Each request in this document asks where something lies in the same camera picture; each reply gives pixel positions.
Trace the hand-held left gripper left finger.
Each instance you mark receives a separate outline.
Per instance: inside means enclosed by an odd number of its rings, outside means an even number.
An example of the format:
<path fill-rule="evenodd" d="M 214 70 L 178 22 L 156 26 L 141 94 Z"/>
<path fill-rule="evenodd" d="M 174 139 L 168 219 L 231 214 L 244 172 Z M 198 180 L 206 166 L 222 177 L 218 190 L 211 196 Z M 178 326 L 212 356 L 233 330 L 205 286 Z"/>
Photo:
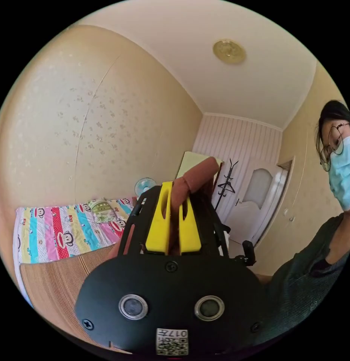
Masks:
<path fill-rule="evenodd" d="M 171 191 L 173 182 L 163 182 L 155 203 L 145 247 L 148 252 L 168 252 L 170 243 Z"/>

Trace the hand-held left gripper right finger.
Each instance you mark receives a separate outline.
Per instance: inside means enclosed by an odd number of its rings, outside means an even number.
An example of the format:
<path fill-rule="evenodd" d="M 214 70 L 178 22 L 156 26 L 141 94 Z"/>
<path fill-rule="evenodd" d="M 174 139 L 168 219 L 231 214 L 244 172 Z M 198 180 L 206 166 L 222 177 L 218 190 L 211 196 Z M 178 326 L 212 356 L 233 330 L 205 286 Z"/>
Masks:
<path fill-rule="evenodd" d="M 179 250 L 180 253 L 194 253 L 201 250 L 194 210 L 190 197 L 179 208 Z"/>

